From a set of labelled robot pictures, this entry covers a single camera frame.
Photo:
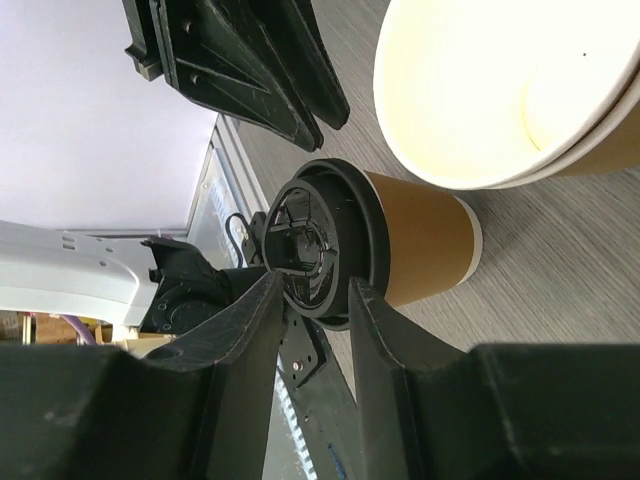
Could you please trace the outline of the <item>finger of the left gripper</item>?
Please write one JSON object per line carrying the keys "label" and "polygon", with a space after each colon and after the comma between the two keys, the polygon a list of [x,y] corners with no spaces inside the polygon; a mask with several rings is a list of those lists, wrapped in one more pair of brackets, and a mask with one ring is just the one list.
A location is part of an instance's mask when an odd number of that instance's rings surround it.
{"label": "finger of the left gripper", "polygon": [[269,131],[338,130],[349,104],[309,1],[209,3],[209,106]]}
{"label": "finger of the left gripper", "polygon": [[126,53],[147,81],[312,152],[323,136],[246,1],[124,0]]}

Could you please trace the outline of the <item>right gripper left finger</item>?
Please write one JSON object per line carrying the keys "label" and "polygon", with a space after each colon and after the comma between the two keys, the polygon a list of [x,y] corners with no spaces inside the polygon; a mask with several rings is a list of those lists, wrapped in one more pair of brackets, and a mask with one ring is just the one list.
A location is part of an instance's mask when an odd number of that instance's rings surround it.
{"label": "right gripper left finger", "polygon": [[258,479],[283,335],[282,278],[144,358],[1,350],[5,479]]}

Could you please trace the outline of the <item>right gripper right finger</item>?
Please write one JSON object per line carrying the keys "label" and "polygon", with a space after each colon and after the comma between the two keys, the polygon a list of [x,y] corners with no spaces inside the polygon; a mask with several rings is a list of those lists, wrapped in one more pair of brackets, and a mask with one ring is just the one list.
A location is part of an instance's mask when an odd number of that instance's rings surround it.
{"label": "right gripper right finger", "polygon": [[635,344],[461,351],[361,279],[349,317],[369,479],[635,479]]}

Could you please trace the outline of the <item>black lid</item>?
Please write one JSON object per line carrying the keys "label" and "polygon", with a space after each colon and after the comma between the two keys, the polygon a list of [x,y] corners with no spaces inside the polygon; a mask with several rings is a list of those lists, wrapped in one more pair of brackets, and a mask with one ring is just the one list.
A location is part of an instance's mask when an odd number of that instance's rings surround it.
{"label": "black lid", "polygon": [[366,172],[337,158],[304,164],[274,199],[262,235],[266,268],[284,278],[284,298],[332,331],[349,327],[353,278],[385,293],[391,245],[382,202]]}

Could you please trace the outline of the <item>stack of paper cups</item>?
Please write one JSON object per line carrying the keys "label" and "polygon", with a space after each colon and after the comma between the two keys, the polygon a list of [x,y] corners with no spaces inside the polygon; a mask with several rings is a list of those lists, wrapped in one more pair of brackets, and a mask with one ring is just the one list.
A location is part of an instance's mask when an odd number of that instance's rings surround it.
{"label": "stack of paper cups", "polygon": [[373,94],[399,162],[451,190],[639,162],[635,1],[393,1]]}

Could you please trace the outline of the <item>paper cup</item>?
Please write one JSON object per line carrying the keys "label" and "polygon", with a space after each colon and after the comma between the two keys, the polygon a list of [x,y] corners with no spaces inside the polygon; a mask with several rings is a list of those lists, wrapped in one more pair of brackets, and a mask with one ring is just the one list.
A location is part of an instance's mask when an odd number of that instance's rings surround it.
{"label": "paper cup", "polygon": [[479,219],[462,199],[427,185],[366,172],[390,240],[385,300],[394,307],[445,292],[477,270],[483,251]]}

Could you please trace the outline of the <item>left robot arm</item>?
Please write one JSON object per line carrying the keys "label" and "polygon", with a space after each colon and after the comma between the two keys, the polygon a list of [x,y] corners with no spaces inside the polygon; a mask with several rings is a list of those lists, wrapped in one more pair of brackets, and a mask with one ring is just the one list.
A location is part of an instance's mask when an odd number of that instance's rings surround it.
{"label": "left robot arm", "polygon": [[[147,80],[312,152],[350,106],[308,1],[127,1],[127,54]],[[261,267],[218,270],[166,237],[105,239],[1,225],[1,306],[182,334],[235,303]]]}

